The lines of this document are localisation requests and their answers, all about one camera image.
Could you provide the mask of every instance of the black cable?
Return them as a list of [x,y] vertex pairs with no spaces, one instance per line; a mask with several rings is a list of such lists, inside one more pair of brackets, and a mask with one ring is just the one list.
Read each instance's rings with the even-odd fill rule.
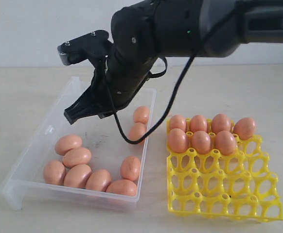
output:
[[[187,71],[189,70],[193,60],[195,59],[195,57],[197,56],[197,54],[200,52],[200,50],[203,49],[204,45],[208,42],[208,40],[224,25],[226,24],[234,15],[238,14],[243,14],[246,10],[253,8],[253,7],[257,7],[257,6],[266,6],[266,5],[277,5],[277,6],[283,6],[283,0],[241,0],[237,2],[236,7],[231,10],[228,14],[226,14],[218,23],[215,24],[215,26],[206,34],[206,36],[203,38],[203,40],[201,40],[201,43],[199,44],[199,46],[197,47],[197,49],[195,49],[191,55],[191,57],[189,58],[187,64],[185,65],[184,69],[182,70],[176,84],[175,87],[173,89],[171,98],[169,100],[169,103],[165,109],[165,112],[163,114],[163,116],[159,119],[159,121],[144,135],[142,136],[139,140],[137,141],[131,141],[129,140],[121,127],[120,121],[118,119],[118,115],[116,113],[114,104],[113,104],[113,100],[112,100],[112,96],[110,93],[110,89],[108,87],[107,84],[107,91],[108,91],[108,95],[109,95],[109,100],[110,100],[110,104],[112,106],[112,111],[118,126],[118,129],[120,131],[121,136],[124,138],[124,140],[129,143],[129,144],[138,144],[140,142],[142,142],[145,138],[147,138],[151,133],[153,133],[161,124],[162,122],[166,119],[167,115],[169,114],[172,105],[174,103],[174,100],[176,98],[176,94],[178,92],[178,89],[181,85],[182,80],[184,79]],[[106,80],[106,74],[103,72],[103,76],[105,79],[105,82],[107,83]]]

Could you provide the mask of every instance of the egg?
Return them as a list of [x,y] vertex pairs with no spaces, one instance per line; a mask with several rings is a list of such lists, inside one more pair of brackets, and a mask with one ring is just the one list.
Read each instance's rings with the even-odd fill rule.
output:
[[66,176],[65,166],[58,160],[49,161],[43,169],[45,183],[63,185]]
[[226,114],[217,114],[212,120],[211,128],[215,134],[218,134],[220,131],[230,131],[231,120]]
[[202,115],[196,115],[190,120],[190,131],[195,133],[197,131],[208,131],[208,121]]
[[64,179],[64,186],[72,188],[84,188],[92,169],[86,164],[79,164],[70,169]]
[[191,145],[199,154],[207,154],[212,149],[211,137],[205,131],[197,131],[191,138]]
[[106,192],[110,184],[111,174],[105,169],[100,169],[91,174],[86,183],[85,189]]
[[86,148],[80,147],[68,151],[63,157],[63,164],[67,168],[72,168],[78,164],[88,164],[92,154]]
[[121,164],[120,173],[123,179],[135,181],[141,171],[141,162],[136,156],[125,158]]
[[229,131],[219,132],[215,136],[214,144],[222,155],[232,155],[237,149],[237,142]]
[[245,117],[239,120],[234,128],[233,133],[237,134],[241,140],[248,140],[255,134],[256,123],[253,118]]
[[59,155],[65,155],[71,149],[82,146],[82,139],[78,135],[70,134],[60,138],[55,144],[55,152]]
[[150,110],[146,106],[138,107],[133,114],[134,123],[147,124],[149,120]]
[[135,123],[128,134],[128,139],[130,139],[131,141],[137,141],[138,139],[140,139],[142,136],[145,135],[146,133],[146,126],[142,123]]
[[172,129],[169,132],[167,142],[170,149],[175,153],[184,153],[189,147],[189,140],[186,133],[178,128]]
[[133,197],[137,194],[137,186],[129,180],[117,180],[108,186],[106,192]]
[[186,118],[181,115],[174,115],[169,121],[169,129],[181,129],[184,132],[187,132],[187,122]]

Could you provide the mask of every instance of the clear plastic container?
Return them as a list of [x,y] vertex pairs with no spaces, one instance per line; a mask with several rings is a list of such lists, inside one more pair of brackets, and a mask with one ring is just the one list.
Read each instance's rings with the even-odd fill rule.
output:
[[[1,192],[14,210],[22,209],[23,198],[76,202],[117,210],[133,210],[140,198],[142,174],[147,151],[148,138],[143,145],[130,145],[121,137],[113,116],[99,119],[92,116],[70,125],[65,119],[64,109],[69,107],[88,88],[89,83],[72,77],[63,92],[44,118],[19,160],[6,177]],[[142,88],[130,105],[118,112],[123,130],[128,135],[133,124],[133,112],[141,106],[150,108],[149,130],[155,103],[156,91]],[[83,139],[83,147],[92,152],[89,163],[93,171],[107,169],[112,180],[121,179],[120,166],[123,159],[135,155],[141,160],[141,173],[136,182],[138,190],[134,197],[96,192],[46,184],[43,168],[51,159],[61,160],[54,151],[56,141],[64,135],[74,133]]]

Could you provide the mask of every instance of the yellow egg tray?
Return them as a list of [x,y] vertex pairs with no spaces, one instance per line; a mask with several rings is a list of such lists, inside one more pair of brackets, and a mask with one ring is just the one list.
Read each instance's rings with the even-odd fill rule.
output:
[[[186,121],[189,128],[190,119]],[[209,132],[211,122],[212,120],[208,119]],[[187,132],[187,135],[191,139],[193,133]],[[209,135],[214,145],[215,134],[209,133]],[[230,156],[221,155],[216,149],[202,155],[190,147],[186,152],[179,154],[171,151],[167,144],[170,153],[167,157],[170,212],[178,216],[202,215],[208,218],[226,216],[233,220],[248,218],[262,222],[283,220],[283,206],[276,188],[278,176],[269,171],[269,154],[261,150],[262,138],[254,135],[249,140],[243,141],[236,134],[234,137],[238,149]],[[256,146],[249,152],[248,148],[253,144]],[[262,166],[259,170],[255,170],[254,164],[259,160],[262,161]],[[269,183],[270,187],[261,192],[264,183]]]

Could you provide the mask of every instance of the white table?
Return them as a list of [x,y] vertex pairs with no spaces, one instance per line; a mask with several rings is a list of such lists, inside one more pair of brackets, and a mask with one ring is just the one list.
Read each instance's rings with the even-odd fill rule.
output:
[[[90,81],[90,67],[0,68],[0,184],[71,76]],[[163,113],[181,67],[146,86],[157,89],[153,123]],[[253,116],[279,175],[283,197],[283,65],[193,67],[171,114],[191,117],[226,113],[234,121]],[[208,220],[167,211],[165,125],[153,133],[146,156],[141,198],[133,213],[118,213],[56,201],[23,201],[12,211],[0,196],[0,232],[283,232],[283,221]]]

